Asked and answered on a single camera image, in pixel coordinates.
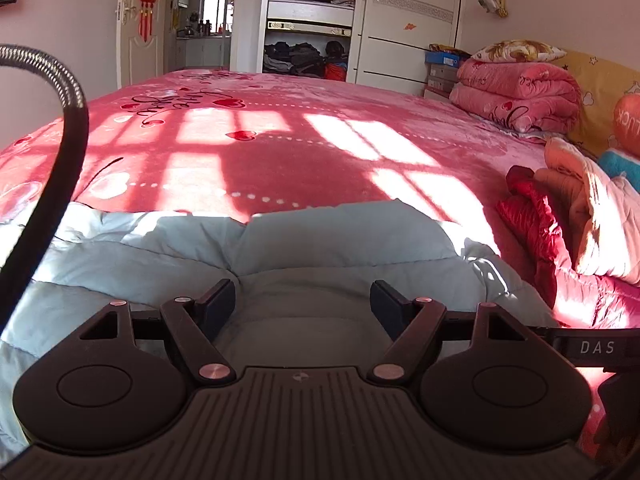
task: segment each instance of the wardrobe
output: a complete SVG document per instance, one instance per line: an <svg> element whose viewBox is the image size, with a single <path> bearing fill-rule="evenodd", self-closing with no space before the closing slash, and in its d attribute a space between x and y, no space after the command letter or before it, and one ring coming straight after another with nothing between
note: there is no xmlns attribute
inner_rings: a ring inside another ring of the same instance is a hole
<svg viewBox="0 0 640 480"><path fill-rule="evenodd" d="M328 41L348 53L346 80L422 95L425 51L455 46L462 0L354 0L353 7L303 0L236 0L231 70L262 72L265 45Z"/></svg>

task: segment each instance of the doorway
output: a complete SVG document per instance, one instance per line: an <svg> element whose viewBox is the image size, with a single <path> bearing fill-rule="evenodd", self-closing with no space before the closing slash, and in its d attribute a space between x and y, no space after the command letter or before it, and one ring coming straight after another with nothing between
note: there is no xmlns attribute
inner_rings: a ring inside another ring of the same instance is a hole
<svg viewBox="0 0 640 480"><path fill-rule="evenodd" d="M165 71L228 70L235 0L170 0Z"/></svg>

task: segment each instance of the sliding wardrobe door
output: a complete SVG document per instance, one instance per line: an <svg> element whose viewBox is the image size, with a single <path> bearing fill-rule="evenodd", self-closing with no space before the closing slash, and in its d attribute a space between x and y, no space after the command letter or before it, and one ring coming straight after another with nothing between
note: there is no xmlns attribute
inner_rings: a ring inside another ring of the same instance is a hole
<svg viewBox="0 0 640 480"><path fill-rule="evenodd" d="M356 83L422 95L430 43L454 45L460 0L366 0Z"/></svg>

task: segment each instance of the bed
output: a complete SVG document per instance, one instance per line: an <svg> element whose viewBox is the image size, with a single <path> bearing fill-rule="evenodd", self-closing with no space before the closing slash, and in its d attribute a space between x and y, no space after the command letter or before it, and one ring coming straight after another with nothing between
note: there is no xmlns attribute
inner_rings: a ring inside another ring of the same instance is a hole
<svg viewBox="0 0 640 480"><path fill-rule="evenodd" d="M542 167L543 148L450 104L327 80L185 70L91 102L90 130L76 204L0 341L3 406L20 373L109 298L153 308L172 294L197 297L220 276L238 280L242 301L251 297L254 306L243 306L239 316L254 327L265 323L267 332L279 328L256 308L289 290L292 279L292 302L316 309L308 319L317 319L326 301L353 301L345 303L350 316L367 325L374 342L349 348L354 362L388 343L368 310L373 279L387 279L409 297L431 294L455 310L495 300L525 323L553 323L526 283L533 276L527 253L495 211L509 195L509 168ZM0 153L2 253L46 182L61 131L54 121ZM363 204L340 206L349 203ZM178 216L133 214L163 210ZM292 213L265 215L283 211ZM246 228L239 223L250 218ZM462 225L463 235L453 236L448 222ZM366 230L358 227L364 224ZM433 238L425 241L424 232ZM215 254L207 256L202 248L212 241ZM352 273L348 283L340 282L345 269ZM422 282L433 288L424 290ZM313 300L300 296L301 284L315 287ZM303 322L299 312L283 314L277 301L265 308L289 320L284 326ZM334 314L329 337L346 323L343 339L359 340L350 335L348 316ZM232 341L239 321L231 325L235 332L216 344L232 361L249 362ZM246 332L250 340L265 332L254 330ZM270 350L296 356L286 345ZM0 410L0 462L23 446L11 410Z"/></svg>

